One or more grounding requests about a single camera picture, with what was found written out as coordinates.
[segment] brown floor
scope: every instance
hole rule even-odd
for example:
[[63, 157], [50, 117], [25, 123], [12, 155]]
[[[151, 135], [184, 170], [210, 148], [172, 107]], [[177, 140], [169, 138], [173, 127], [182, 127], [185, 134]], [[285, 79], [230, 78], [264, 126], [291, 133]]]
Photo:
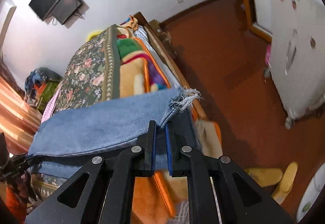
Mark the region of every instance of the brown floor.
[[264, 81], [266, 43], [246, 31], [245, 13], [234, 0], [218, 0], [166, 25], [175, 60], [210, 120], [222, 131], [224, 154], [241, 167], [299, 164], [293, 189], [282, 206], [295, 219], [317, 168], [325, 162], [325, 117], [284, 127], [272, 79]]

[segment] pair of yellow slippers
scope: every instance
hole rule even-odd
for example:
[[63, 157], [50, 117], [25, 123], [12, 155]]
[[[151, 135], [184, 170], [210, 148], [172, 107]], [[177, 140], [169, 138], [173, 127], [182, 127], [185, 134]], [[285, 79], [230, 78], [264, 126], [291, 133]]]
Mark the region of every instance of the pair of yellow slippers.
[[278, 184], [272, 193], [272, 197], [281, 205], [292, 189], [297, 170], [298, 164], [292, 162], [284, 173], [280, 168], [248, 168], [245, 172], [261, 187]]

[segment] triangular cutout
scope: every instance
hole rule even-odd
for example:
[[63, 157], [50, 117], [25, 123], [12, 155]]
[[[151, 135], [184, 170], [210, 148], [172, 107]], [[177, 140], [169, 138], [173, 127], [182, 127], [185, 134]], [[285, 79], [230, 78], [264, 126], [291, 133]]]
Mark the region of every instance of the triangular cutout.
[[232, 177], [235, 180], [244, 207], [250, 207], [262, 201], [258, 193], [256, 193], [253, 188], [245, 182], [239, 173], [233, 173]]
[[78, 204], [82, 191], [85, 188], [88, 178], [89, 174], [82, 174], [77, 180], [74, 181], [74, 183], [72, 183], [66, 190], [63, 191], [62, 194], [57, 197], [57, 200], [68, 207], [75, 208]]

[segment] orange striped curtain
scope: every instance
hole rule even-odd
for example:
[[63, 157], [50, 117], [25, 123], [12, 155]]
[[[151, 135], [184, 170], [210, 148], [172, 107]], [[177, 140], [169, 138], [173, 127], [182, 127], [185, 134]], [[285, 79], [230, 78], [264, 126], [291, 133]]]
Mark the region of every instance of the orange striped curtain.
[[0, 132], [8, 150], [27, 152], [41, 124], [42, 114], [31, 108], [0, 76]]

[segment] silver screw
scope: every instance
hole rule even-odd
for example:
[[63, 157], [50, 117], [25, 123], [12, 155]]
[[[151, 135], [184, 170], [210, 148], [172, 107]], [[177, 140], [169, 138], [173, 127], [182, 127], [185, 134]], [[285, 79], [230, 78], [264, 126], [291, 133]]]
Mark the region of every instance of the silver screw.
[[102, 160], [103, 158], [101, 158], [100, 156], [96, 156], [91, 161], [93, 162], [93, 164], [99, 164], [102, 162]]
[[220, 160], [223, 162], [223, 163], [230, 163], [230, 158], [228, 156], [222, 156], [220, 158]]
[[131, 151], [132, 151], [132, 152], [140, 152], [140, 151], [141, 151], [141, 147], [140, 147], [140, 146], [133, 146], [133, 147], [131, 148]]
[[187, 146], [187, 145], [186, 145], [186, 146], [183, 146], [183, 147], [182, 147], [182, 151], [183, 151], [183, 152], [190, 152], [191, 150], [192, 150], [192, 148], [191, 148], [190, 146]]

